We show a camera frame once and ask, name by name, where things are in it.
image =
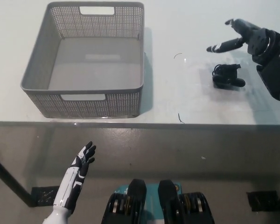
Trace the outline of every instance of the gray floor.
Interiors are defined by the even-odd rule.
[[[246,192],[280,193],[280,133],[0,127],[0,161],[28,190],[58,185],[79,149],[98,147],[70,223],[100,223],[111,193],[133,178],[172,178],[203,192],[217,224],[275,224],[253,213]],[[0,223],[42,223],[50,207],[27,208],[0,181]]]

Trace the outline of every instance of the black object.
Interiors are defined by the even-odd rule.
[[[59,186],[33,187],[31,196],[36,201],[37,207],[52,206],[58,190]]]
[[[134,179],[127,194],[113,193],[108,201],[102,224],[139,224],[147,188],[143,180]]]
[[[275,190],[247,193],[252,211],[280,211],[280,198]]]
[[[207,48],[208,52],[222,53],[248,44],[248,53],[258,64],[256,70],[271,96],[280,100],[280,34],[260,28],[242,19],[228,20],[226,25],[241,35],[241,38]]]
[[[241,68],[240,64],[218,64],[215,66],[212,75],[213,82],[218,87],[224,85],[233,85],[236,87],[244,87],[246,82],[238,78],[237,69]]]
[[[171,180],[160,181],[159,199],[165,224],[214,224],[210,207],[200,193],[178,195]]]

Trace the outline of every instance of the white robotic arm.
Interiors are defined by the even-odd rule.
[[[96,146],[92,146],[92,142],[89,142],[82,148],[71,166],[66,170],[54,200],[53,211],[42,224],[68,223],[68,217],[75,210],[88,166],[94,161],[94,158],[91,157],[94,155],[95,149]]]

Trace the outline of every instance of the robotic hand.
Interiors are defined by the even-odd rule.
[[[258,64],[257,72],[271,96],[280,100],[280,34],[266,28],[260,28],[242,19],[228,20],[226,25],[241,35],[240,38],[208,47],[213,53],[223,53],[248,44],[248,54]]]
[[[92,146],[91,141],[76,156],[62,179],[54,200],[53,211],[43,224],[68,223],[68,218],[75,210],[88,166],[94,161],[92,156],[95,153],[95,149],[96,146]]]

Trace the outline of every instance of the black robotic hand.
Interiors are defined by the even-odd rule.
[[[95,149],[96,146],[93,146],[92,141],[90,141],[86,146],[82,148],[82,150],[79,152],[72,165],[70,166],[79,168],[76,179],[72,186],[72,190],[64,206],[65,208],[70,210],[71,213],[73,213],[75,210],[76,202],[82,190],[89,164],[94,162],[94,157],[92,156],[95,154]]]
[[[94,161],[94,158],[91,157],[95,154],[96,148],[96,146],[92,145],[92,141],[90,141],[86,146],[82,148],[70,167],[82,168],[84,164],[92,163]]]
[[[272,97],[280,100],[280,34],[260,28],[242,19],[228,20],[226,25],[241,35],[240,38],[210,46],[206,50],[223,53],[248,44],[248,54],[258,64],[257,72]]]

